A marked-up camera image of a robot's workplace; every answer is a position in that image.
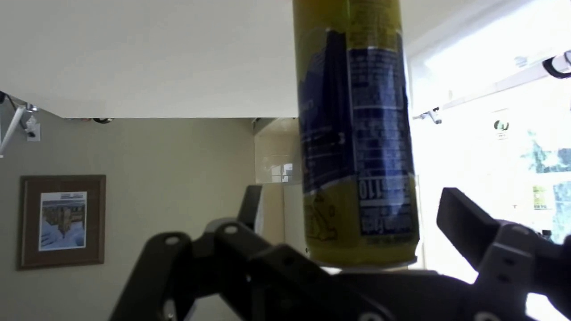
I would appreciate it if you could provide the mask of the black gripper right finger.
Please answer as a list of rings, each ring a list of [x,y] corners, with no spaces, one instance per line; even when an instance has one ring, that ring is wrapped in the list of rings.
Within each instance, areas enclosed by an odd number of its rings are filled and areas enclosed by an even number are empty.
[[[473,269],[484,261],[502,222],[457,187],[444,187],[437,206],[437,226]]]

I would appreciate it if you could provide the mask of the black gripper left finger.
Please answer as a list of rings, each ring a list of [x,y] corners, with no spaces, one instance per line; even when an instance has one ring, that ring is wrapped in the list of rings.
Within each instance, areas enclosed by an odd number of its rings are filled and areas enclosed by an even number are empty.
[[[237,220],[246,224],[248,228],[255,228],[261,199],[262,199],[262,187],[248,185],[241,201],[241,208],[237,212]]]

